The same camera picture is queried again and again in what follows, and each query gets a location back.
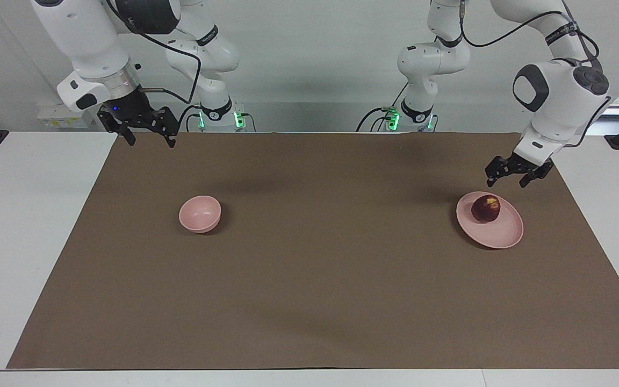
pink bowl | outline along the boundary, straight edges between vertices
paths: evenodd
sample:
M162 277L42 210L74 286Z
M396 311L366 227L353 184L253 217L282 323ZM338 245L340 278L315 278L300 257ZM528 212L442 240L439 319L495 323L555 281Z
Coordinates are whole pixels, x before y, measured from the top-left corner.
M208 233L221 220L221 204L211 196L196 196L181 207L178 220L193 233Z
M510 248L517 245L524 236L524 223L515 207L500 196L501 214L493 222L482 223L472 216L472 205L488 192L472 192L457 203L457 221L462 230L481 245L491 248Z

apple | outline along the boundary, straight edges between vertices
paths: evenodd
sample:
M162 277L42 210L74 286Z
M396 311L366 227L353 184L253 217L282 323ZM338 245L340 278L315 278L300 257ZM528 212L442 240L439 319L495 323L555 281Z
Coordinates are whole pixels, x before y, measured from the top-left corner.
M479 222L489 223L501 214L501 201L496 196L484 195L472 205L472 216Z

white table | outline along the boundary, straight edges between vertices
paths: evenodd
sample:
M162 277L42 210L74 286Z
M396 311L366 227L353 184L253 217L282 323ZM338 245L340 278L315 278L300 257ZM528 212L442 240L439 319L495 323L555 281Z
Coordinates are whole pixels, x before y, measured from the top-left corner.
M17 132L0 145L0 385L619 387L619 370L4 370L115 139ZM619 152L593 137L555 162L619 274Z

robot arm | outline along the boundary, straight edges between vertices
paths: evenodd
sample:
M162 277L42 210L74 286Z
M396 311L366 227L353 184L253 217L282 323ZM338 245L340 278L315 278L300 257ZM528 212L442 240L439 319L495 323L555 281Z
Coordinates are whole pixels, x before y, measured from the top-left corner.
M431 77L462 71L470 63L470 48L462 40L460 0L433 0L427 20L434 42L405 47L398 69L407 77L405 99L398 107L399 126L423 131L432 118L438 86Z
M118 34L103 8L103 2L31 2L50 37L73 64L73 73L57 87L64 103L74 111L102 104L97 115L105 129L123 135L131 145L135 143L135 136L130 128L140 127L162 135L173 147L179 122L169 108L154 110L150 107L145 95L150 90L140 87L128 53L118 44ZM169 34L179 29L187 33L192 37L188 44L194 44L196 48L182 51L191 52L198 58L201 56L201 70L209 71L216 77L216 71L235 69L239 55L230 42L218 36L218 29L204 12L205 3L206 0L110 0L109 7L117 10L131 32ZM185 43L172 41L170 45L179 49ZM200 66L195 59L179 53L173 53L169 58L174 68L192 81L197 80ZM233 117L233 113L230 118L228 114L224 115L225 107L231 101L225 84L219 79L204 77L201 83L199 95L203 110L210 108L221 112L218 122L224 125L233 123L236 127L238 117Z
M204 115L201 126L223 130L240 127L241 108L231 99L219 73L238 68L240 53L209 15L207 0L113 0L120 18L135 33L170 34L178 30L186 39L168 43L167 61L192 82Z
M525 174L520 186L526 187L545 178L553 167L550 157L578 130L587 130L607 105L609 83L562 0L491 0L491 5L500 17L517 23L544 12L561 12L530 24L545 38L553 60L528 64L515 77L515 98L535 115L513 154L508 159L497 156L486 167L489 187L511 174Z
M486 167L489 186L504 176L525 174L525 187L545 178L553 167L550 157L605 107L609 84L562 0L490 1L494 11L511 22L536 18L529 25L543 34L553 56L552 61L528 64L515 77L516 99L535 116L511 157L498 156ZM438 93L430 77L456 73L469 64L469 45L462 33L466 4L467 0L432 0L427 24L435 41L400 52L398 68L408 79L398 108L401 126L427 130ZM539 17L546 12L552 13Z

black strap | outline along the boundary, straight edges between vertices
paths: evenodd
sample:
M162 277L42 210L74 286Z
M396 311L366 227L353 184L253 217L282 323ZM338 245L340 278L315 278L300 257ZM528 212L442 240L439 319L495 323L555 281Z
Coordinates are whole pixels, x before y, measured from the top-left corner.
M570 10L570 7L567 6L567 3L565 2L565 0L561 0L561 2L563 2L565 10L567 10L567 15L570 17L571 20L574 20L572 11ZM603 72L603 66L601 66L599 59L594 58L594 55L591 54L591 52L589 51L589 48L587 48L587 42L585 42L582 37L579 37L579 40L582 42L582 48L584 48L584 52L587 54L587 58L591 62L592 68L595 68L598 71Z
M447 40L441 39L441 37L437 37L437 38L438 40L441 41L441 44L443 44L445 47L448 47L448 48L457 47L457 45L459 45L460 42L462 42L462 34L460 34L460 36L454 41L447 41Z
M418 123L418 124L421 124L424 121L426 121L427 118L431 115L431 112L434 110L434 108L432 107L431 109L425 112L418 112L417 110L414 110L408 107L408 105L405 103L405 100L403 100L402 103L400 104L400 108L402 109L402 112L405 113L407 117L412 118L412 122Z
M554 42L564 37L565 35L569 34L571 36L574 36L575 34L577 34L577 32L579 32L579 25L577 24L577 22L576 21L570 22L568 24L563 25L563 27L560 27L559 29L553 31L550 35L548 35L546 37L546 44L548 44L548 46L551 46Z
M228 103L226 105L218 108L218 109L207 109L206 107L202 107L202 112L209 117L209 120L212 121L221 121L221 119L226 115L226 113L231 111L233 108L233 101L231 98L228 98Z
M207 35L204 35L202 39L197 40L197 46L204 47L209 44L209 42L213 41L219 35L219 28L214 25L211 31Z

